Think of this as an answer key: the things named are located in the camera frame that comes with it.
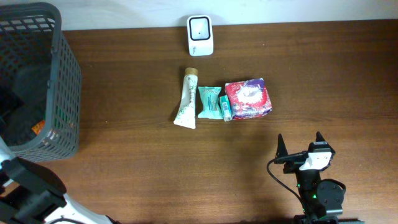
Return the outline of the red purple tissue pack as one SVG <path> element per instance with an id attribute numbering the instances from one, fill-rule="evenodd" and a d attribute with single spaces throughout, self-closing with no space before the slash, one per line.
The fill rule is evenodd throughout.
<path id="1" fill-rule="evenodd" d="M 232 119 L 258 118 L 272 111 L 272 103 L 263 78 L 225 84 Z"/>

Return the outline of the small teal box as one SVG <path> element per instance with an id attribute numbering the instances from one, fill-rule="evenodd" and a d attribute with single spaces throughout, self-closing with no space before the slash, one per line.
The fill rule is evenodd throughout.
<path id="1" fill-rule="evenodd" d="M 227 95 L 221 96 L 220 97 L 220 108 L 221 108 L 221 113 L 223 115 L 224 121 L 231 121 L 233 116 L 231 112 L 231 107 L 229 103 L 229 99 Z"/>

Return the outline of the teal wet wipes pouch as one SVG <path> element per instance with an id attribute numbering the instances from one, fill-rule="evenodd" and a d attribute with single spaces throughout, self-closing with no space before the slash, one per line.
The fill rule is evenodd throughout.
<path id="1" fill-rule="evenodd" d="M 198 90 L 203 105 L 203 110 L 198 114 L 198 118 L 223 119 L 219 106 L 221 87 L 199 86 Z"/>

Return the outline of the white tube with tan cap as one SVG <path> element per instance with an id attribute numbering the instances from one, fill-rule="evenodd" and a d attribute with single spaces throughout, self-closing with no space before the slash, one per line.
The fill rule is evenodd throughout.
<path id="1" fill-rule="evenodd" d="M 184 128 L 196 128 L 196 92 L 198 85 L 198 70 L 192 67 L 185 69 L 182 85 L 182 97 L 174 124 Z"/>

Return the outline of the small orange box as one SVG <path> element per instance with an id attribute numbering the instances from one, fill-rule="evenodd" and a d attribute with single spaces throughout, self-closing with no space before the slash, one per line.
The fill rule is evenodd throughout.
<path id="1" fill-rule="evenodd" d="M 43 130 L 44 126 L 45 126 L 45 121 L 42 120 L 42 121 L 38 122 L 37 124 L 35 124 L 35 125 L 31 128 L 31 130 L 32 130 L 36 135 L 39 135 L 40 132 Z"/>

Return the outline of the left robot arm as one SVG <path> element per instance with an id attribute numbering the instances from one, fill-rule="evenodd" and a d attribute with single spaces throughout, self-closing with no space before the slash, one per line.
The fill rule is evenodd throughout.
<path id="1" fill-rule="evenodd" d="M 80 90 L 77 93 L 77 121 L 79 122 Z M 79 133 L 62 132 L 52 128 L 44 136 L 39 152 L 51 151 L 53 159 L 67 159 L 78 149 Z M 67 194 L 59 177 L 46 167 L 17 157 L 1 139 L 1 194 L 6 185 L 18 186 L 1 197 L 1 221 L 5 223 L 119 223 L 106 215 L 100 215 Z"/>

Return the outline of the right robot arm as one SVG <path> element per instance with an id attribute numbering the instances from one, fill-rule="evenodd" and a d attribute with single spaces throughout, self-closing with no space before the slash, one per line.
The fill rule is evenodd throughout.
<path id="1" fill-rule="evenodd" d="M 284 166 L 284 174 L 294 174 L 297 180 L 298 198 L 303 213 L 294 216 L 294 223 L 338 223 L 343 213 L 342 203 L 346 186 L 333 179 L 322 179 L 320 173 L 331 166 L 335 150 L 321 133 L 306 151 L 289 154 L 281 134 L 278 135 L 275 164 Z"/>

